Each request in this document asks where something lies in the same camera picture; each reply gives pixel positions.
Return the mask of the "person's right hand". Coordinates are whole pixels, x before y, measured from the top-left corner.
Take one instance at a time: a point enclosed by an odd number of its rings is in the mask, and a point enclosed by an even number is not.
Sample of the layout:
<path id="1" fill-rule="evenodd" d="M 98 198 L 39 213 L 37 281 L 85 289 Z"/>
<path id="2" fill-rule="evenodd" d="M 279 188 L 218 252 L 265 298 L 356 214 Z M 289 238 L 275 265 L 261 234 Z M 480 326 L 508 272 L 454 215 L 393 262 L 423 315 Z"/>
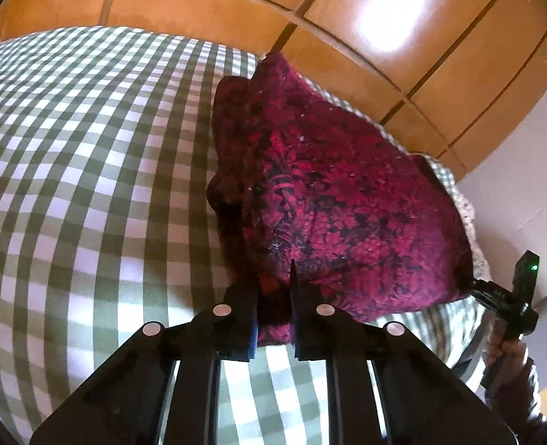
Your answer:
<path id="1" fill-rule="evenodd" d="M 532 410 L 540 404 L 536 367 L 529 349 L 520 339 L 506 339 L 507 324 L 496 319 L 491 325 L 481 358 L 485 372 L 493 378 L 485 388 L 491 407 Z"/>

